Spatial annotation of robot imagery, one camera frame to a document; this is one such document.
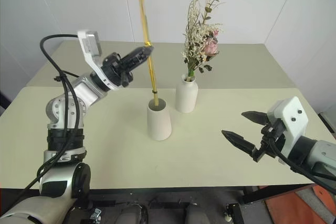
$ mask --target white table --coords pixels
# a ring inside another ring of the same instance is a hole
[[[0,117],[1,187],[22,188],[35,175],[47,147],[45,104],[60,93],[61,88],[26,87]],[[151,140],[146,133],[150,89],[111,92],[85,117],[88,155],[84,162],[92,170],[91,188],[309,183],[269,156],[255,163],[221,134],[222,129],[231,130],[260,146],[261,126],[240,114],[267,111],[276,100],[293,95],[300,98],[309,117],[307,136],[333,141],[297,89],[201,89],[190,114],[174,109],[173,89],[161,89],[173,126],[172,135],[162,142]]]
[[[103,56],[130,52],[140,43],[102,42]],[[85,117],[85,140],[92,189],[226,187],[308,184],[276,159],[255,163],[233,147],[221,130],[234,131],[260,146],[261,126],[240,114],[267,111],[277,100],[298,96],[309,118],[307,137],[333,142],[299,90],[264,45],[220,45],[213,71],[197,73],[197,105],[190,114],[174,109],[174,88],[185,71],[183,44],[157,43],[153,53],[159,97],[169,107],[173,133],[165,141],[146,133],[146,106],[152,98],[146,64],[134,70],[130,88],[111,92]],[[65,41],[52,55],[61,68],[91,71],[77,41]],[[46,64],[0,117],[0,187],[23,188],[36,174],[47,148],[45,106],[61,94]]]

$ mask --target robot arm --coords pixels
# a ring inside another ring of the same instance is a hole
[[[79,118],[76,136],[57,163],[40,179],[40,196],[27,198],[0,218],[0,224],[61,224],[68,209],[74,204],[84,204],[90,189],[90,167],[83,163],[86,149],[83,146],[83,117],[89,107],[107,95],[109,90],[126,87],[133,80],[131,71],[146,62],[153,47],[139,47],[121,58],[112,53],[103,60],[98,35],[92,31],[79,31],[79,42],[86,62],[93,72],[78,77],[71,86],[79,103],[76,114],[75,100],[68,92],[68,109],[65,94],[50,100],[46,113],[48,124],[48,149],[44,151],[46,164],[65,146]],[[64,136],[65,118],[68,118]]]
[[[256,162],[265,154],[279,156],[279,161],[288,164],[294,172],[335,194],[336,145],[304,136],[308,117],[297,97],[278,101],[267,113],[248,111],[242,115],[264,126],[261,147],[257,149],[234,132],[222,131],[235,147]]]

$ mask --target black cable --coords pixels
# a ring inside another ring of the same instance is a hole
[[[47,51],[44,49],[44,42],[46,40],[49,40],[51,38],[59,38],[59,37],[73,37],[73,38],[77,38],[77,35],[73,35],[73,34],[55,34],[55,35],[47,36],[47,37],[43,38],[40,41],[40,49],[41,49],[42,53],[44,54],[44,56],[49,60],[49,62],[53,65],[53,67],[55,67],[55,69],[58,71],[58,73],[59,73],[59,79],[60,79],[60,81],[63,84],[63,88],[65,89],[65,91],[64,91],[65,92],[65,96],[67,96],[66,94],[68,94],[68,90],[66,89],[66,86],[69,88],[69,90],[71,92],[71,95],[73,97],[73,101],[75,103],[75,108],[76,108],[75,126],[71,130],[71,135],[70,135],[68,141],[62,147],[62,149],[58,153],[56,153],[56,155],[54,157],[52,157],[51,159],[49,159],[47,162],[45,162],[42,165],[43,172],[41,172],[33,181],[31,181],[19,193],[19,195],[16,197],[16,199],[13,201],[13,203],[4,212],[7,212],[9,209],[11,209],[16,204],[16,202],[26,193],[26,191],[28,191],[36,182],[38,182],[58,162],[58,160],[63,156],[64,152],[69,147],[69,145],[72,143],[73,139],[75,138],[75,136],[77,134],[77,129],[78,129],[78,126],[79,126],[79,113],[80,113],[80,111],[79,111],[79,102],[78,102],[76,93],[75,93],[75,91],[74,91],[74,89],[73,89],[70,81],[68,80],[67,76],[65,75],[65,73],[59,68],[59,66],[54,62],[54,60],[49,56],[49,54],[47,53]]]
[[[67,211],[67,214],[65,215],[64,220],[63,220],[63,223],[64,223],[64,224],[68,224],[68,221],[69,221],[71,212],[72,212],[74,209],[75,209],[74,207],[70,207],[70,208],[69,208],[69,210]]]
[[[61,81],[64,89],[64,96],[65,96],[65,117],[64,117],[64,130],[63,130],[63,137],[67,136],[68,133],[68,110],[69,110],[69,91],[67,85],[64,80]],[[56,157],[50,158],[47,162],[43,163],[39,169],[37,170],[36,176],[40,175],[41,171],[44,167],[49,163],[51,163]]]
[[[315,177],[326,178],[326,179],[328,179],[328,180],[336,181],[336,177],[331,176],[331,175],[328,175],[328,174],[317,173],[317,172],[314,172],[314,171],[311,171],[311,173],[312,173],[312,175],[315,176]]]
[[[63,70],[63,73],[66,73],[66,74],[68,74],[68,75],[70,75],[70,76],[73,76],[73,77],[76,77],[76,78],[79,77],[78,75],[76,75],[76,74],[74,74],[74,73],[71,73],[71,72],[69,72],[69,71],[66,71],[66,70]]]
[[[313,175],[311,175],[305,169],[303,169],[302,167],[298,166],[297,164],[295,164],[294,162],[292,162],[291,160],[289,160],[288,158],[286,158],[281,153],[281,151],[276,147],[274,138],[269,138],[269,145],[272,148],[273,152],[275,154],[277,154],[277,156],[279,156],[282,159],[282,161],[284,161],[287,165],[289,165],[291,168],[295,169],[295,171],[297,171],[298,173],[300,173],[303,176],[307,177],[311,181],[315,182],[317,185],[322,186],[323,188],[325,188],[326,190],[328,190],[332,194],[336,195],[336,190],[334,188],[332,188],[331,186],[329,186],[326,183],[322,182],[318,178],[315,178]]]

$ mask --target white vase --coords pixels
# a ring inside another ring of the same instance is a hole
[[[147,106],[148,135],[157,141],[165,140],[172,134],[172,123],[166,102],[159,98],[159,106],[155,106],[154,99]]]
[[[198,85],[196,83],[196,78],[192,77],[191,81],[185,81],[186,75],[182,75],[181,82],[176,87],[176,109],[182,113],[190,113],[194,110],[197,94]]]

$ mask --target pink flower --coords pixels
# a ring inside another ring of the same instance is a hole
[[[210,56],[210,57],[218,54],[217,39],[209,38],[205,42],[204,53],[205,55]]]
[[[217,35],[218,35],[218,30],[213,31],[213,32],[212,32],[212,35],[213,35],[214,37],[217,37]]]

